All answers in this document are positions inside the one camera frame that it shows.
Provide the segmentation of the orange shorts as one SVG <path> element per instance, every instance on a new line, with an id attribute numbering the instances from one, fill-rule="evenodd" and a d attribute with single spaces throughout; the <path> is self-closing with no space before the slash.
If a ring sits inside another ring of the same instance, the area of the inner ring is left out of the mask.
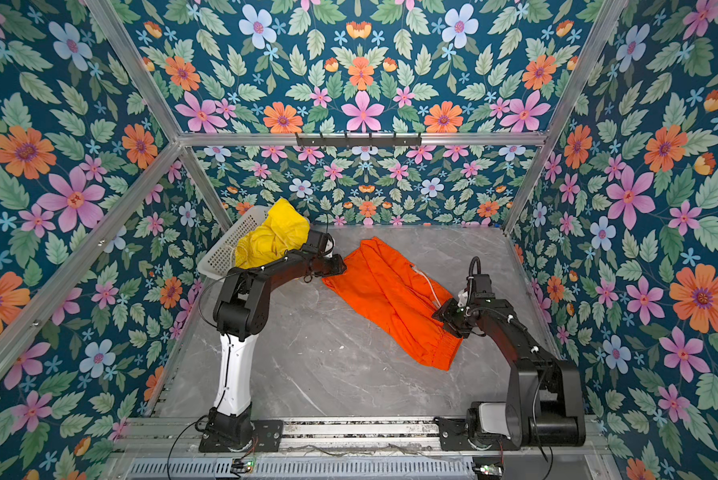
<path id="1" fill-rule="evenodd" d="M 448 371 L 462 340 L 434 313 L 453 298 L 410 260 L 377 237 L 345 259 L 346 271 L 324 285 L 389 336 L 417 363 Z"/>

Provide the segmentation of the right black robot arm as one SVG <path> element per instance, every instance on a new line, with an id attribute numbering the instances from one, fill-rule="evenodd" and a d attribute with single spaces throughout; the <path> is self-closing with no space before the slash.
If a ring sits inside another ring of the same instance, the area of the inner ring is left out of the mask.
<path id="1" fill-rule="evenodd" d="M 461 434 L 470 446 L 584 445 L 585 408 L 577 367 L 542 347 L 509 301 L 481 298 L 460 306 L 450 299 L 433 318 L 443 323 L 446 332 L 462 339 L 479 329 L 493 340 L 509 365 L 506 400 L 474 402 L 467 411 Z"/>

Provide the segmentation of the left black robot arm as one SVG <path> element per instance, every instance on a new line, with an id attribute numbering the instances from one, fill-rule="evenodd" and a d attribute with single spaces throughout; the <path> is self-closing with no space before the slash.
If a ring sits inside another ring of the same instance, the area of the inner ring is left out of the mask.
<path id="1" fill-rule="evenodd" d="M 311 248 L 290 251 L 269 264 L 229 271 L 213 309 L 221 340 L 218 390 L 202 428 L 202 453 L 242 452 L 257 446 L 281 421 L 252 419 L 251 375 L 259 334 L 269 318 L 271 293 L 305 277 L 337 276 L 347 266 L 341 255 Z"/>

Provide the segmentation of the yellow shorts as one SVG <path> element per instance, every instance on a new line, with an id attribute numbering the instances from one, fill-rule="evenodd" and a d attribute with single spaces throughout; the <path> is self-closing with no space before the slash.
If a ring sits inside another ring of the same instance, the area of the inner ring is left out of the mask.
<path id="1" fill-rule="evenodd" d="M 238 241 L 234 266 L 250 269 L 281 259 L 288 251 L 300 249 L 309 232 L 309 221 L 288 200 L 279 199 L 265 221 Z"/>

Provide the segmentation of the white plastic laundry basket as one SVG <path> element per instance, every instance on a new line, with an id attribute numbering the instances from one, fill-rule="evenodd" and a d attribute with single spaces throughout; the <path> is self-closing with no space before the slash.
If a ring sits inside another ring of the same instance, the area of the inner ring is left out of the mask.
<path id="1" fill-rule="evenodd" d="M 253 206 L 244 213 L 199 261 L 198 272 L 211 280 L 221 280 L 234 267 L 239 240 L 261 226 L 269 210 L 269 207 Z"/>

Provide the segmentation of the right electronics board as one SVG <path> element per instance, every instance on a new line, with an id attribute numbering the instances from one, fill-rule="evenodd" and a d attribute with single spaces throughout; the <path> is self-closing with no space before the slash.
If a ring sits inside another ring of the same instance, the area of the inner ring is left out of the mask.
<path id="1" fill-rule="evenodd" d="M 502 480 L 504 467 L 501 463 L 479 463 L 474 462 L 472 471 L 477 480 Z"/>

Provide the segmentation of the electronics board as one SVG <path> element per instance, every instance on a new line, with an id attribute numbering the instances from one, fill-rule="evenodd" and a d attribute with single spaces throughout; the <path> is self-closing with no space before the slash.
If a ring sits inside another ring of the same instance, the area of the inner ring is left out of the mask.
<path id="1" fill-rule="evenodd" d="M 241 476 L 244 474 L 251 474 L 254 471 L 255 460 L 254 459 L 234 459 L 231 463 L 230 473 L 232 475 Z"/>
<path id="2" fill-rule="evenodd" d="M 479 463 L 474 462 L 472 471 L 477 480 L 502 480 L 504 467 L 501 463 Z"/>

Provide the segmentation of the white ventilation grille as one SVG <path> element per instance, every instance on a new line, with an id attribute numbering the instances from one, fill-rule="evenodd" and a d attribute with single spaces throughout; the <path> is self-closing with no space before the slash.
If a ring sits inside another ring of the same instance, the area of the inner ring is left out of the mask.
<path id="1" fill-rule="evenodd" d="M 261 458 L 244 468 L 230 459 L 143 459 L 127 479 L 474 479 L 469 460 L 425 457 Z"/>

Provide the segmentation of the left electronics board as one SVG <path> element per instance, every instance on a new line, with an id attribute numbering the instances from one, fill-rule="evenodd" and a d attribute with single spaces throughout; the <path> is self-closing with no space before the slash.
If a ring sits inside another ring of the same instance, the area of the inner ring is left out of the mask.
<path id="1" fill-rule="evenodd" d="M 232 475 L 241 476 L 244 474 L 251 474 L 254 471 L 255 460 L 254 459 L 234 459 L 231 463 L 230 473 Z"/>

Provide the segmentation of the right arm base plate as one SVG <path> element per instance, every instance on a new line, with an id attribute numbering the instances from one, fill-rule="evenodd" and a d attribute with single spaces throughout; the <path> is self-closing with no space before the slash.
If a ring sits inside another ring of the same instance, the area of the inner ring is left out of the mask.
<path id="1" fill-rule="evenodd" d="M 517 451 L 518 447 L 505 435 L 484 433 L 466 418 L 437 416 L 439 444 L 442 451 Z"/>

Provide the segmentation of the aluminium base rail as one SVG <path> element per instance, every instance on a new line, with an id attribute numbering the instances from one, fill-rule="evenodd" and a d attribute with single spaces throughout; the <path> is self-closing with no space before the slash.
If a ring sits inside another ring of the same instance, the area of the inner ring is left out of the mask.
<path id="1" fill-rule="evenodd" d="M 606 438 L 598 432 L 598 425 L 587 419 L 587 439 L 581 447 L 523 447 L 517 451 L 442 451 L 438 427 L 430 416 L 408 417 L 289 417 L 284 422 L 283 438 L 277 452 L 250 453 L 300 455 L 321 454 L 339 456 L 410 455 L 410 456 L 470 456 L 470 455 L 561 455 L 586 456 L 608 454 Z M 202 427 L 191 424 L 190 418 L 146 418 L 132 420 L 126 433 L 113 443 L 116 454 L 166 455 L 168 453 L 202 454 L 199 444 Z"/>

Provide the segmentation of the black hook rail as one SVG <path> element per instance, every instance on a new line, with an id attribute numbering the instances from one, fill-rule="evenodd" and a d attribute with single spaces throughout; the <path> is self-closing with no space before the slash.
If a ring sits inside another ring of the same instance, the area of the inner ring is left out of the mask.
<path id="1" fill-rule="evenodd" d="M 418 147 L 423 145 L 420 134 L 368 133 L 368 134 L 296 134 L 296 145 L 299 147 Z"/>

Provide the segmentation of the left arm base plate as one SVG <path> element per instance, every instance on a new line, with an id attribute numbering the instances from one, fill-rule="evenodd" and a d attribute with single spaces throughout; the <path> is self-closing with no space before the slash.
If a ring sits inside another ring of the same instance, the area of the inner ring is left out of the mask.
<path id="1" fill-rule="evenodd" d="M 229 425 L 208 424 L 198 450 L 201 453 L 271 453 L 279 450 L 283 438 L 281 420 L 242 420 Z"/>

